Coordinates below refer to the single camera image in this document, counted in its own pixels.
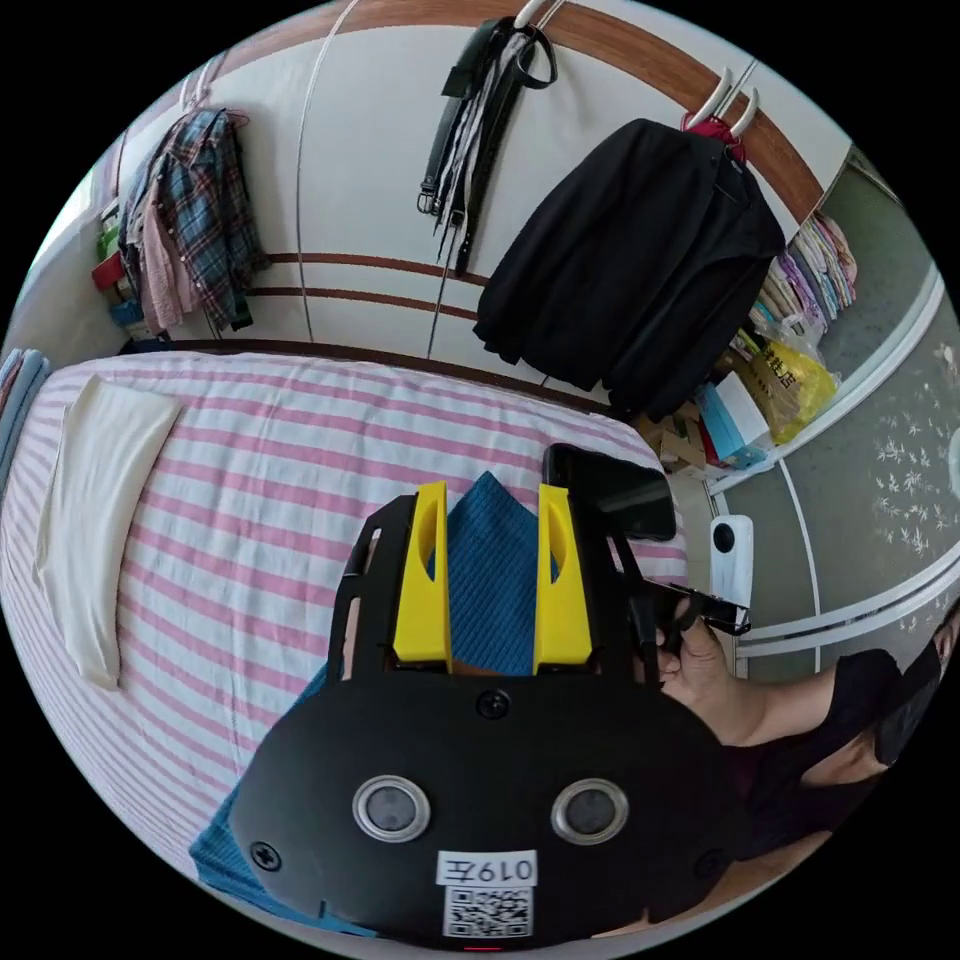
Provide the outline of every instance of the bedsheet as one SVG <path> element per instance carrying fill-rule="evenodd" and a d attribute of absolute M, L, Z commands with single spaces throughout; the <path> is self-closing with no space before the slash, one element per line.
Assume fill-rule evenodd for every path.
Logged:
<path fill-rule="evenodd" d="M 184 404 L 125 546 L 116 692 L 77 676 L 31 577 L 64 406 L 94 373 Z M 554 442 L 659 469 L 608 418 L 373 363 L 177 352 L 60 370 L 30 408 L 0 504 L 0 599 L 34 694 L 111 810 L 196 879 L 190 844 L 326 661 L 365 517 L 436 480 L 452 508 L 485 470 L 536 512 Z M 685 583 L 679 513 L 673 541 L 636 553 L 645 575 Z"/>

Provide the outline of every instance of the box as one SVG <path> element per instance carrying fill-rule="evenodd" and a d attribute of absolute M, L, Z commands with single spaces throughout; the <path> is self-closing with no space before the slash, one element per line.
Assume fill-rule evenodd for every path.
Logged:
<path fill-rule="evenodd" d="M 638 417 L 631 426 L 650 445 L 667 473 L 699 477 L 707 465 L 699 419 L 700 411 L 694 404 L 687 403 L 659 423 Z"/>
<path fill-rule="evenodd" d="M 719 387 L 710 383 L 701 387 L 697 405 L 720 465 L 746 470 L 766 460 L 773 449 L 770 427 L 735 373 Z"/>

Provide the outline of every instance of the hanging clothes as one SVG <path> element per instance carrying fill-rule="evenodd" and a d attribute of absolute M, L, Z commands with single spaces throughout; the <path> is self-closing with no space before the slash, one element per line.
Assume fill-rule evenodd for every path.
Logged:
<path fill-rule="evenodd" d="M 690 114 L 687 114 L 683 118 L 681 124 L 683 130 L 688 130 L 690 133 L 695 133 L 701 137 L 713 137 L 716 140 L 721 140 L 730 147 L 730 153 L 737 163 L 747 162 L 747 151 L 743 146 L 743 140 L 734 135 L 730 125 L 725 120 L 720 117 L 707 117 L 706 120 L 701 120 L 700 123 L 688 127 L 687 120 L 689 117 Z"/>
<path fill-rule="evenodd" d="M 708 376 L 783 231 L 721 140 L 634 120 L 540 204 L 484 288 L 476 335 L 624 414 L 659 420 Z"/>
<path fill-rule="evenodd" d="M 146 269 L 150 270 L 151 291 L 162 290 L 169 296 L 171 290 L 180 289 L 176 271 L 172 278 L 156 272 L 162 251 L 154 246 L 156 255 L 144 256 L 148 217 L 155 217 L 169 238 L 169 251 L 196 291 L 193 303 L 203 307 L 217 330 L 249 326 L 253 319 L 245 292 L 254 273 L 269 267 L 270 260 L 257 235 L 230 111 L 201 109 L 187 114 L 137 171 L 124 204 L 118 242 L 127 274 L 141 299 Z M 180 311 L 188 304 L 183 303 L 183 296 L 178 299 L 179 306 L 167 301 L 172 304 L 172 317 L 168 313 L 165 322 L 182 320 Z M 156 305 L 156 294 L 153 301 Z M 159 325 L 159 312 L 155 317 Z"/>

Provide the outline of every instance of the yellow bracket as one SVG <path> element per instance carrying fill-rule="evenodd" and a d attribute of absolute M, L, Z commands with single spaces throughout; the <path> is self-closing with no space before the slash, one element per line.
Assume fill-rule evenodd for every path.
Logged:
<path fill-rule="evenodd" d="M 427 573 L 431 554 L 434 555 L 432 580 Z M 417 491 L 393 651 L 401 663 L 444 663 L 447 673 L 453 672 L 445 483 L 427 483 Z"/>
<path fill-rule="evenodd" d="M 593 651 L 573 517 L 563 487 L 540 485 L 539 528 L 534 674 L 542 664 L 583 666 Z M 555 581 L 551 558 L 557 564 Z"/>

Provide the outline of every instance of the smartphone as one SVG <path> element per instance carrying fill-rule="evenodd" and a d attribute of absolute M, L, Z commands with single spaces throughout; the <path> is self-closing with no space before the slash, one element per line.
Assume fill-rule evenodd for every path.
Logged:
<path fill-rule="evenodd" d="M 667 478 L 651 467 L 554 443 L 543 456 L 543 480 L 591 502 L 634 540 L 672 540 L 677 516 Z"/>

